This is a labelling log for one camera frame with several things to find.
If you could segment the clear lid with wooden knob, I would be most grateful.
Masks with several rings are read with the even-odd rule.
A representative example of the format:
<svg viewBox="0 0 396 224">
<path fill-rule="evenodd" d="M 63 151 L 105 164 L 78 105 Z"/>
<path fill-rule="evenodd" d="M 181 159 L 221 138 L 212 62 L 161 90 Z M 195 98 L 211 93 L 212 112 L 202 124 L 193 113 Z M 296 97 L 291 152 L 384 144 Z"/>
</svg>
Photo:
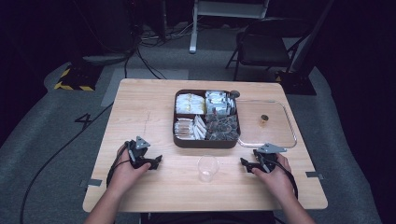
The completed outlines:
<svg viewBox="0 0 396 224">
<path fill-rule="evenodd" d="M 266 143 L 283 148 L 297 144 L 285 106 L 275 100 L 237 100 L 242 147 L 260 147 Z"/>
</svg>

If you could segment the pile of grey-white packets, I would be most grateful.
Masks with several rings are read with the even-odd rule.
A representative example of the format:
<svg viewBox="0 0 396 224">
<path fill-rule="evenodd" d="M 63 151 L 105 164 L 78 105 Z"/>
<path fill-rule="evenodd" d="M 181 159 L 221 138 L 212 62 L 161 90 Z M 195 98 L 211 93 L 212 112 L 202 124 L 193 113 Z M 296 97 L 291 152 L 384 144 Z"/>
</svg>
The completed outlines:
<svg viewBox="0 0 396 224">
<path fill-rule="evenodd" d="M 205 106 L 207 114 L 228 116 L 235 113 L 235 99 L 227 91 L 206 91 Z"/>
</svg>

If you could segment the clear plastic cup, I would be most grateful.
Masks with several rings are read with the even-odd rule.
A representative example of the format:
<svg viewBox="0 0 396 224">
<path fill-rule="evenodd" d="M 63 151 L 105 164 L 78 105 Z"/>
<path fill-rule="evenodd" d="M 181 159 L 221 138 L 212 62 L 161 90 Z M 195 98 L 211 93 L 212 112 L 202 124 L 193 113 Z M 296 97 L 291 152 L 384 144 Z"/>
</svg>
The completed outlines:
<svg viewBox="0 0 396 224">
<path fill-rule="evenodd" d="M 197 162 L 199 179 L 203 182 L 211 182 L 219 171 L 219 161 L 210 155 L 202 156 Z"/>
</svg>

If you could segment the pile of brown stick packets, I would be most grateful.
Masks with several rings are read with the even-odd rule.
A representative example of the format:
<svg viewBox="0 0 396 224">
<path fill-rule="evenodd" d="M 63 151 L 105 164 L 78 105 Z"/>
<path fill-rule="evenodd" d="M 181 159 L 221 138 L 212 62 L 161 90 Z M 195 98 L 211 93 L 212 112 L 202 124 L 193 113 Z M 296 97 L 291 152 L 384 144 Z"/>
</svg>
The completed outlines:
<svg viewBox="0 0 396 224">
<path fill-rule="evenodd" d="M 179 118 L 175 122 L 174 133 L 179 139 L 194 140 L 195 136 L 192 119 Z"/>
</svg>

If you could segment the row of white sachets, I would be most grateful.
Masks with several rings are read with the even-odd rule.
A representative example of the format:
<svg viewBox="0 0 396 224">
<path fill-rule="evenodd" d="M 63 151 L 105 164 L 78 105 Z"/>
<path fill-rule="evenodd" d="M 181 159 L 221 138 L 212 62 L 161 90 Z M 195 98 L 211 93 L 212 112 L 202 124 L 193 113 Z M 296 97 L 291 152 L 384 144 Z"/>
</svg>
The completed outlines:
<svg viewBox="0 0 396 224">
<path fill-rule="evenodd" d="M 206 135 L 206 126 L 202 118 L 195 116 L 193 121 L 193 134 L 196 140 L 204 140 Z"/>
</svg>

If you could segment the black folding chair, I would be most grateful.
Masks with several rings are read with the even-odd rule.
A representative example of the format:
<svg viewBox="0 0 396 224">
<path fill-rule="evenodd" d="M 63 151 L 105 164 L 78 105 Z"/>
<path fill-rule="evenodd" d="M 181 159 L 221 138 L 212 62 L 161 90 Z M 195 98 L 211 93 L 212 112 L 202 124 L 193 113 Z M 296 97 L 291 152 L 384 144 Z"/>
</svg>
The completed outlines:
<svg viewBox="0 0 396 224">
<path fill-rule="evenodd" d="M 313 31 L 313 24 L 298 18 L 263 18 L 253 21 L 236 36 L 236 48 L 226 67 L 235 62 L 233 79 L 239 65 L 284 67 L 287 74 L 300 44 Z"/>
</svg>

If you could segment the black stand base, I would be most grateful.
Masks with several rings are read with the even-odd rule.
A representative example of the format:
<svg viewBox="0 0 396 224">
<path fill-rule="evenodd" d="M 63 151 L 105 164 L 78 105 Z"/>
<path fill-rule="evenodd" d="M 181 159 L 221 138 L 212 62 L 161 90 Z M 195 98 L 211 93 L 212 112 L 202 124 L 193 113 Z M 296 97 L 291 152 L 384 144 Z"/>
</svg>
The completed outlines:
<svg viewBox="0 0 396 224">
<path fill-rule="evenodd" d="M 276 82 L 279 83 L 286 94 L 316 95 L 316 91 L 309 77 L 301 77 L 297 73 L 277 71 Z"/>
</svg>

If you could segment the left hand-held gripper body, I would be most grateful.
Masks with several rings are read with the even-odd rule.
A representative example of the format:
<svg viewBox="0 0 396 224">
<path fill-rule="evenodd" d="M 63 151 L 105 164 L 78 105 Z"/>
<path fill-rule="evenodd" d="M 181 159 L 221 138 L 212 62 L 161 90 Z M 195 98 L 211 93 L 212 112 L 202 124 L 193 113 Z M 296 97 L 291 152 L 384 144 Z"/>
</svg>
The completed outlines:
<svg viewBox="0 0 396 224">
<path fill-rule="evenodd" d="M 137 136 L 135 140 L 127 141 L 125 146 L 130 156 L 130 163 L 135 169 L 140 168 L 144 164 L 155 162 L 154 159 L 145 158 L 145 154 L 150 147 L 150 143 L 142 137 Z"/>
</svg>

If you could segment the pile of dark tea packets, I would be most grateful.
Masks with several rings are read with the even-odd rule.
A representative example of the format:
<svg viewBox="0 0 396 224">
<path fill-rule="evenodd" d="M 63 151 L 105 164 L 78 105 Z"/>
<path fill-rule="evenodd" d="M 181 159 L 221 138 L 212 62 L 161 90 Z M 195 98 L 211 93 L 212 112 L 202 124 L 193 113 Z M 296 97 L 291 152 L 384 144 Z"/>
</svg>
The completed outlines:
<svg viewBox="0 0 396 224">
<path fill-rule="evenodd" d="M 236 141 L 239 138 L 239 124 L 236 115 L 207 115 L 206 139 L 211 141 Z"/>
</svg>

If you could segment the white desk frame leg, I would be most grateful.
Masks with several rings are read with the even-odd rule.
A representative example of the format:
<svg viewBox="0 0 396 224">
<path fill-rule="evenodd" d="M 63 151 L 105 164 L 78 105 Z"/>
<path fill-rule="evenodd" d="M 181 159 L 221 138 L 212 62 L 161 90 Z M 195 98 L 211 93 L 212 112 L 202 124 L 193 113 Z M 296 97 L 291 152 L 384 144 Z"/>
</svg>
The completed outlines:
<svg viewBox="0 0 396 224">
<path fill-rule="evenodd" d="M 258 3 L 249 3 L 248 0 L 194 0 L 189 52 L 194 54 L 197 51 L 199 16 L 262 19 L 269 2 L 270 0 L 258 0 Z"/>
</svg>

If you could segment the pile of yellow-white packets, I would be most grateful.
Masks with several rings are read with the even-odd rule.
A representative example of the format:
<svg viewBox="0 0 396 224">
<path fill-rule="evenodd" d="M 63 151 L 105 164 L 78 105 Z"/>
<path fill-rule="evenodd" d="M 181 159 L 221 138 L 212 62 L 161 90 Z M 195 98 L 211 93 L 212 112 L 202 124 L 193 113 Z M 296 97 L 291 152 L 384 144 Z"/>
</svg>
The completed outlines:
<svg viewBox="0 0 396 224">
<path fill-rule="evenodd" d="M 177 96 L 176 112 L 178 114 L 199 114 L 205 113 L 205 99 L 202 96 L 183 93 Z"/>
</svg>

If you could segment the grey slanted stand pole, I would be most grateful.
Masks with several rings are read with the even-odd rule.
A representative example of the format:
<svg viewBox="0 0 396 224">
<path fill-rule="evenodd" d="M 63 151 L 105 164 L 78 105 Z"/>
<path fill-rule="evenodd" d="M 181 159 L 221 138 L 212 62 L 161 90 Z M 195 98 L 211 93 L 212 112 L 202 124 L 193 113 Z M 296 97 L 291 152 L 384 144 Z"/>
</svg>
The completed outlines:
<svg viewBox="0 0 396 224">
<path fill-rule="evenodd" d="M 306 0 L 309 5 L 305 7 L 304 16 L 313 24 L 312 32 L 309 36 L 301 43 L 300 48 L 297 51 L 296 59 L 293 61 L 291 69 L 294 72 L 302 73 L 305 68 L 310 73 L 311 68 L 309 67 L 310 50 L 312 49 L 318 32 L 329 14 L 334 0 Z"/>
</svg>

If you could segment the brown divided tray box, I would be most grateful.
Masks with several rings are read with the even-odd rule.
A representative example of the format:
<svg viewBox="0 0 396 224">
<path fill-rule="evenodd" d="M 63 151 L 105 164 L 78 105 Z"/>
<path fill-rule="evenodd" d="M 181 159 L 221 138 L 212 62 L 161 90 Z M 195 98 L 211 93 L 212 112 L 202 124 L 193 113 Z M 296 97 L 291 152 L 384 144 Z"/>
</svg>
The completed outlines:
<svg viewBox="0 0 396 224">
<path fill-rule="evenodd" d="M 236 145 L 237 143 L 237 139 L 236 141 L 211 141 L 211 140 L 207 140 L 206 138 L 204 140 L 184 140 L 184 139 L 179 139 L 176 137 L 175 133 L 174 133 L 174 125 L 175 122 L 179 119 L 179 118 L 185 118 L 185 119 L 192 119 L 192 121 L 194 121 L 194 118 L 196 115 L 200 116 L 202 118 L 202 120 L 204 121 L 204 123 L 206 124 L 205 121 L 205 117 L 207 115 L 212 115 L 212 114 L 207 114 L 206 113 L 206 106 L 205 106 L 205 113 L 203 115 L 199 115 L 199 114 L 178 114 L 176 112 L 176 99 L 177 96 L 183 93 L 192 93 L 192 94 L 196 94 L 199 96 L 202 96 L 205 99 L 205 92 L 206 91 L 218 91 L 218 90 L 180 90 L 176 93 L 175 95 L 175 103 L 174 103 L 174 117 L 173 117 L 173 136 L 174 136 L 174 142 L 178 147 L 192 147 L 192 148 L 232 148 Z M 239 124 L 239 118 L 237 115 L 237 107 L 236 107 L 236 99 L 235 99 L 235 113 L 234 115 L 237 116 L 237 120 L 238 120 L 238 124 Z"/>
</svg>

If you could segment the person's left hand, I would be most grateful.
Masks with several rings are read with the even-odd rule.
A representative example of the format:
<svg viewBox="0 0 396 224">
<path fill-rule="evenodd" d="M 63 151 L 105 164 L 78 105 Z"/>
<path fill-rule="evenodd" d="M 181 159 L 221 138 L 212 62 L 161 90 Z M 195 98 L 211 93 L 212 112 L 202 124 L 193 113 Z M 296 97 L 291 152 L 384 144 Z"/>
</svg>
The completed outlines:
<svg viewBox="0 0 396 224">
<path fill-rule="evenodd" d="M 140 168 L 135 169 L 130 163 L 128 151 L 124 146 L 121 146 L 117 151 L 116 165 L 107 189 L 121 189 L 125 194 L 132 188 L 139 177 L 149 169 L 149 167 L 150 164 L 147 163 Z"/>
</svg>

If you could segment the person's right hand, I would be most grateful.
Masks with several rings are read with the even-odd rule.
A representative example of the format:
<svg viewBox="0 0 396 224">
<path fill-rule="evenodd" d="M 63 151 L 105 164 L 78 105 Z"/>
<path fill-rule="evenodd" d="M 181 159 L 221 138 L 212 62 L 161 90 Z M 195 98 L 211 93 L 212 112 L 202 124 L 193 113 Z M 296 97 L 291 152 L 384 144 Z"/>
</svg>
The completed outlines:
<svg viewBox="0 0 396 224">
<path fill-rule="evenodd" d="M 253 168 L 252 172 L 266 185 L 269 192 L 281 205 L 290 205 L 297 200 L 293 185 L 287 176 L 287 173 L 291 172 L 291 168 L 287 158 L 281 154 L 276 154 L 276 156 L 281 167 L 276 167 L 271 173 L 265 173 L 258 168 Z"/>
</svg>

